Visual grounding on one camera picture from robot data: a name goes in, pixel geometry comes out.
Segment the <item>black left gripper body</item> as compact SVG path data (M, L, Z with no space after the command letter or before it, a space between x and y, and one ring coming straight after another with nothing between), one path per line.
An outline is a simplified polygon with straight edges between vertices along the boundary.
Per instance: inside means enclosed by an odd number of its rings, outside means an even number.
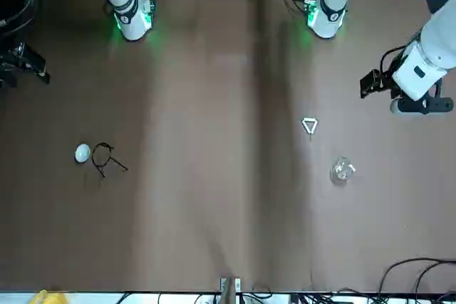
M373 93L381 93L392 87L391 77L381 73L378 69L371 70L360 79L360 98L364 99Z

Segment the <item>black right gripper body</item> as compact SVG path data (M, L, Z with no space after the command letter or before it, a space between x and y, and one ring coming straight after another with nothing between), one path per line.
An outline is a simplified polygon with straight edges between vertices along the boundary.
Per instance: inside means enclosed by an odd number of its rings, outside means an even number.
M1 86L7 84L16 88L16 71L33 73L44 84L50 83L51 76L46 70L46 59L24 42L1 52Z

